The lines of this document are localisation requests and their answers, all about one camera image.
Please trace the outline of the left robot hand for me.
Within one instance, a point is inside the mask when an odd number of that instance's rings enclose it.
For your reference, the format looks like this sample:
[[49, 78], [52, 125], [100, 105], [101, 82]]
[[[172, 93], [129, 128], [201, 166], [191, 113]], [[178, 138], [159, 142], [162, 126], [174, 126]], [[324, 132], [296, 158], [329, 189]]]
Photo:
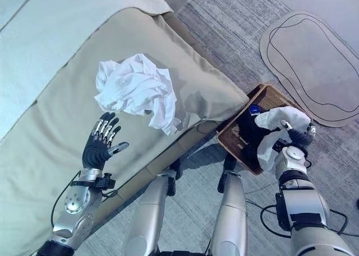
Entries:
[[113, 145], [116, 134], [121, 130], [115, 113], [104, 113], [94, 124], [82, 153], [84, 169], [103, 170], [105, 163], [114, 155], [129, 147], [128, 142]]

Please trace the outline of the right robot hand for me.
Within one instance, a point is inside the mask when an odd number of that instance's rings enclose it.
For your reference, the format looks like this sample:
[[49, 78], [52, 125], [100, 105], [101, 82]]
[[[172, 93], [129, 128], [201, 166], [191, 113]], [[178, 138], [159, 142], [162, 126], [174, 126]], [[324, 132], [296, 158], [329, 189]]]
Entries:
[[301, 132], [299, 130], [293, 129], [293, 127], [286, 120], [281, 120], [280, 123], [283, 128], [288, 132], [288, 135], [292, 140], [293, 144], [307, 147], [313, 142], [316, 136], [316, 128], [313, 122], [309, 123], [306, 132]]

